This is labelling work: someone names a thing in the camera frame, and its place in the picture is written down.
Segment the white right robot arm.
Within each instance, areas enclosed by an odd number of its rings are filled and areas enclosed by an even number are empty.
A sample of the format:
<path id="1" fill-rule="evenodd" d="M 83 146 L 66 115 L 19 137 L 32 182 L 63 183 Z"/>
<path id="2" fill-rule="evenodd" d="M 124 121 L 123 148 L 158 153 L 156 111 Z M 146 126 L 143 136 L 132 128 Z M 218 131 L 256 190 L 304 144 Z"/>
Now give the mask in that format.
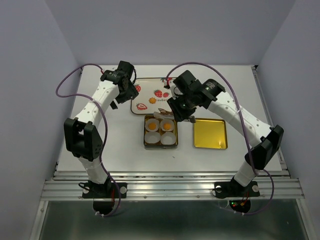
<path id="1" fill-rule="evenodd" d="M 176 122 L 190 119 L 196 109 L 202 107 L 221 117 L 244 137 L 249 149 L 244 163 L 230 182 L 231 192 L 242 195 L 256 172 L 264 170 L 279 150 L 284 129 L 260 121 L 214 79 L 200 82 L 186 70 L 172 82 L 167 82 L 166 88 L 171 91 L 167 103 Z"/>

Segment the orange cookie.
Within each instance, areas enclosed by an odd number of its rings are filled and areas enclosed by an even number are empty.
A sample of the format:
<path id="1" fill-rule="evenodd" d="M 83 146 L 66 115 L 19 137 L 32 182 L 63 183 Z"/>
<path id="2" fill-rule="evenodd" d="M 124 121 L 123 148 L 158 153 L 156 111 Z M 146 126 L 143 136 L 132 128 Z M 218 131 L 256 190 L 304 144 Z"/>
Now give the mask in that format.
<path id="1" fill-rule="evenodd" d="M 165 131 L 171 131 L 173 129 L 173 125 L 171 123 L 169 123 L 169 122 L 166 122 L 166 123 L 163 124 L 163 129 Z"/>
<path id="2" fill-rule="evenodd" d="M 151 122 L 148 124 L 148 129 L 151 131 L 156 131 L 157 130 L 157 124 L 155 122 Z"/>
<path id="3" fill-rule="evenodd" d="M 157 100 L 154 97 L 151 97 L 148 101 L 150 104 L 155 104 L 157 102 Z"/>
<path id="4" fill-rule="evenodd" d="M 172 112 L 163 112 L 162 115 L 165 118 L 172 118 L 174 116 Z"/>

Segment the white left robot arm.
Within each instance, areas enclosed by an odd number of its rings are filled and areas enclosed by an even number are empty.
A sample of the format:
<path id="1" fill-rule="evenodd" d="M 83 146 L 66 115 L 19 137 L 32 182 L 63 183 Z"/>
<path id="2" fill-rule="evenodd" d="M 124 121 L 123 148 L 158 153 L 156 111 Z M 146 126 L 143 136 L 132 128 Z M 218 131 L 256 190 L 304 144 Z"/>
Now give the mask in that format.
<path id="1" fill-rule="evenodd" d="M 136 75 L 135 67 L 126 61 L 120 61 L 115 70 L 102 72 L 98 86 L 92 96 L 77 93 L 77 97 L 88 99 L 88 103 L 74 117 L 64 121 L 64 138 L 67 151 L 81 162 L 94 183 L 94 191 L 100 197 L 111 193 L 111 184 L 107 182 L 110 174 L 102 163 L 102 152 L 106 140 L 102 139 L 98 126 L 107 122 L 105 112 L 108 108 L 117 109 L 117 104 L 134 100 L 138 91 L 131 81 Z"/>

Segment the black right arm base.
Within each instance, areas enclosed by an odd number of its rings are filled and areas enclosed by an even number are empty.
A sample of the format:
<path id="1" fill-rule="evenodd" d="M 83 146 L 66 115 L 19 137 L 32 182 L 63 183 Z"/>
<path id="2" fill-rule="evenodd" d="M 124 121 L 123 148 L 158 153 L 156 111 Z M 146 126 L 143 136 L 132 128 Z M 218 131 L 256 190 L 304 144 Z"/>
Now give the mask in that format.
<path id="1" fill-rule="evenodd" d="M 260 196 L 258 183 L 256 181 L 251 181 L 247 186 L 242 186 L 234 179 L 215 182 L 211 193 L 218 199 Z"/>

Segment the metal tongs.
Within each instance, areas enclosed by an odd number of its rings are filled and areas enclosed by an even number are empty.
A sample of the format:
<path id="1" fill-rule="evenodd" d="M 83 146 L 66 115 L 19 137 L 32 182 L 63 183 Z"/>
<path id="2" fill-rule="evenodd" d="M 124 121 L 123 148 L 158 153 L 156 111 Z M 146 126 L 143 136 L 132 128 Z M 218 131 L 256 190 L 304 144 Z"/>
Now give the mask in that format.
<path id="1" fill-rule="evenodd" d="M 155 118 L 158 118 L 158 119 L 170 119 L 170 120 L 174 120 L 174 114 L 171 112 L 171 111 L 167 111 L 163 108 L 159 108 L 158 111 L 155 111 L 153 113 L 153 116 Z"/>

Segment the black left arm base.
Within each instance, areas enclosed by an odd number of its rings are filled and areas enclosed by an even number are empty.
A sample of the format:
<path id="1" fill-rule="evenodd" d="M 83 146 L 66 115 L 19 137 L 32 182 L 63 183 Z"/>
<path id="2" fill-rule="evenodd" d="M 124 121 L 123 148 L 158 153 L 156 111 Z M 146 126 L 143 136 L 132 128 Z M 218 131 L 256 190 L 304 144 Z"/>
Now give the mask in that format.
<path id="1" fill-rule="evenodd" d="M 87 181 L 80 182 L 78 186 L 82 189 L 83 199 L 118 199 L 119 196 L 125 199 L 127 197 L 128 184 L 126 182 L 118 183 L 119 189 L 114 182 L 97 184 Z"/>

